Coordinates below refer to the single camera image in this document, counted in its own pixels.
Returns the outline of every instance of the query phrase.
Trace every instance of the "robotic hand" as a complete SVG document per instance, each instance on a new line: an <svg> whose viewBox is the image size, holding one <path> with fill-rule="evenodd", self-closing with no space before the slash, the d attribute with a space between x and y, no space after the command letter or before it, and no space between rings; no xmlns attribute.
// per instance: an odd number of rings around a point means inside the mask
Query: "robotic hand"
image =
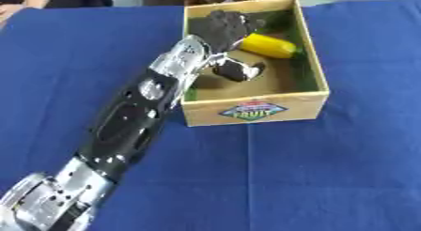
<svg viewBox="0 0 421 231"><path fill-rule="evenodd" d="M9 190L0 200L0 231L86 230L200 71L229 62L226 52L256 28L240 12L214 11L207 25L211 34L181 40L120 91L55 177L32 174ZM236 77L247 80L258 72L236 63L247 70Z"/></svg>

